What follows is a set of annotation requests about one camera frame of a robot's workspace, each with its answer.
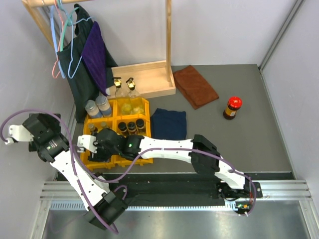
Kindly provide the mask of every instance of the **jar with red lid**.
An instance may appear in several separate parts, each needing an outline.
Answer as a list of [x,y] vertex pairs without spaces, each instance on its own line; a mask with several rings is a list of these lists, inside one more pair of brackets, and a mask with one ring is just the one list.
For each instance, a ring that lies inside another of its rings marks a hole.
[[224,118],[227,120],[232,120],[236,117],[237,111],[243,105],[243,101],[238,96],[233,96],[229,99],[227,103],[227,108],[224,110]]

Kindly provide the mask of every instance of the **white wall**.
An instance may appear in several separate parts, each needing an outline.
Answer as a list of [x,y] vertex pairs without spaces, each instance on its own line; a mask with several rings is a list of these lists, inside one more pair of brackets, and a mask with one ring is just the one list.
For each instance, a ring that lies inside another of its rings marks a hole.
[[319,210],[319,1],[307,0],[264,70],[297,177]]
[[[260,64],[294,2],[172,0],[172,65]],[[165,0],[80,4],[119,65],[165,59]]]
[[[0,122],[25,108],[42,108],[69,119],[73,100],[67,82],[51,76],[54,52],[19,0],[0,1]],[[21,124],[27,115],[11,123]],[[0,142],[0,238],[25,239],[43,182],[54,170],[27,143]]]

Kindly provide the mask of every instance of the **purple cloth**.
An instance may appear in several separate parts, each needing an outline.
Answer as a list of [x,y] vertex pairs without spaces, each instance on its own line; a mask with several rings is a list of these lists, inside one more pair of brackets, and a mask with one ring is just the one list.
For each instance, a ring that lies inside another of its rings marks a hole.
[[81,55],[96,86],[103,95],[107,96],[106,88],[114,84],[111,67],[115,67],[117,64],[105,47],[97,22],[93,23]]

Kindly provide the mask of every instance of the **navy blue cloth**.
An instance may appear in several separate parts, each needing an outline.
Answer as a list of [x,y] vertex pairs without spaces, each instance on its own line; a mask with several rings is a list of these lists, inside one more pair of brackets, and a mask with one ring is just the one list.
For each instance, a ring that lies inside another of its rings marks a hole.
[[151,116],[152,138],[184,140],[187,134],[186,112],[157,108]]

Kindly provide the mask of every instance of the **red lid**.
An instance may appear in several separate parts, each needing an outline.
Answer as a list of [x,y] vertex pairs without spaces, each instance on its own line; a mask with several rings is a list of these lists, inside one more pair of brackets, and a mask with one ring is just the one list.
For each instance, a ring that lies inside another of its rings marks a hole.
[[240,108],[243,105],[243,101],[238,96],[233,96],[228,101],[229,105],[234,108]]

